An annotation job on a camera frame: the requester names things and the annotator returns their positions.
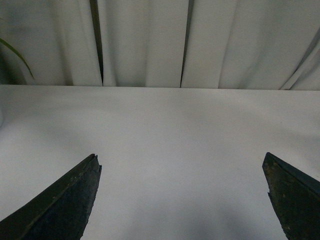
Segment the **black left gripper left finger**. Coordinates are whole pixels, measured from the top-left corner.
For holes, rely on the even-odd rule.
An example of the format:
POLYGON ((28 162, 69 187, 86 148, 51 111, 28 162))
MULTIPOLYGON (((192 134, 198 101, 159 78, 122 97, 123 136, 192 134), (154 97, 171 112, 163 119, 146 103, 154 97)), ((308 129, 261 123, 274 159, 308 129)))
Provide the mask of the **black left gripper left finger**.
POLYGON ((102 166, 91 154, 0 222, 2 240, 79 240, 89 222, 102 166))

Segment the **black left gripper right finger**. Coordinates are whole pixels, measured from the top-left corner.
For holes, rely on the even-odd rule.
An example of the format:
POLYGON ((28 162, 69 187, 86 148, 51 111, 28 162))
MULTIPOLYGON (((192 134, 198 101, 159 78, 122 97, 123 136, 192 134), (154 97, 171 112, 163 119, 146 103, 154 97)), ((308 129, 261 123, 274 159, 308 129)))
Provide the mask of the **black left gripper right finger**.
POLYGON ((320 238, 320 182, 267 152, 262 169, 269 199, 289 240, 320 238))

